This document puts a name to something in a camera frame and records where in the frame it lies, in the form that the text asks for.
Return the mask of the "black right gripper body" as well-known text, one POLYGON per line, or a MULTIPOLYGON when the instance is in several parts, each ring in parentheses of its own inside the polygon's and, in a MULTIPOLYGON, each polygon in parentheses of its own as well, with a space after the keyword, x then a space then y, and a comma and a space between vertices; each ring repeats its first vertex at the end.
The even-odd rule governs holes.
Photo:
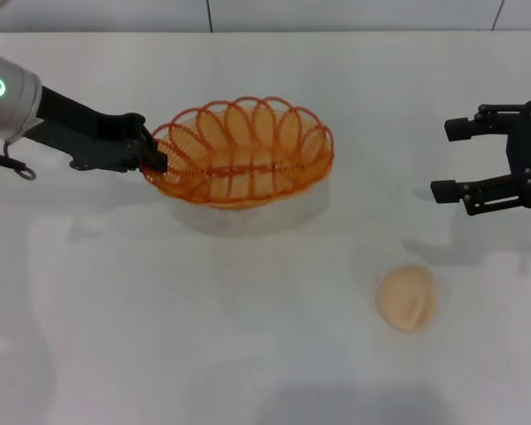
POLYGON ((506 156, 516 194, 526 208, 531 208, 531 101, 510 117, 506 156))

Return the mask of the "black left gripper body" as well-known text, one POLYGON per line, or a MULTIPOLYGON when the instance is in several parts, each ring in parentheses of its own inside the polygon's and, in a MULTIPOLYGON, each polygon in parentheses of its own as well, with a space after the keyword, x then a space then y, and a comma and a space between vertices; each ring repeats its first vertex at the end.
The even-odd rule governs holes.
POLYGON ((147 158, 145 118, 137 113, 100 113, 44 87, 36 117, 41 122, 26 138, 69 155, 75 169, 125 173, 147 158))

